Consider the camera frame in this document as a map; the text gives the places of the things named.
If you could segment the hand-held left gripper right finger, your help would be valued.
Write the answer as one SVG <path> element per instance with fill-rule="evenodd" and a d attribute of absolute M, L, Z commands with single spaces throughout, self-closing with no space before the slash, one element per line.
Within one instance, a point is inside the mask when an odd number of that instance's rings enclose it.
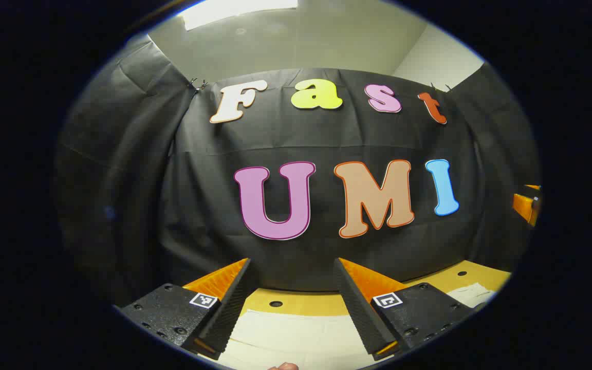
<path fill-rule="evenodd" d="M 417 282 L 430 271 L 387 275 L 345 258 L 334 260 L 334 271 L 347 312 L 375 361 L 426 345 L 479 311 L 432 283 Z"/>

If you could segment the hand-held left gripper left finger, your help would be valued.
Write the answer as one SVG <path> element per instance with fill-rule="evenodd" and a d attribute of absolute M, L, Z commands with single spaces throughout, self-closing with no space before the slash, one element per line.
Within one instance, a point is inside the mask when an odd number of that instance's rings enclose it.
<path fill-rule="evenodd" d="M 117 310 L 164 342 L 218 360 L 251 294 L 252 261 L 243 258 L 184 285 L 162 284 Z"/>

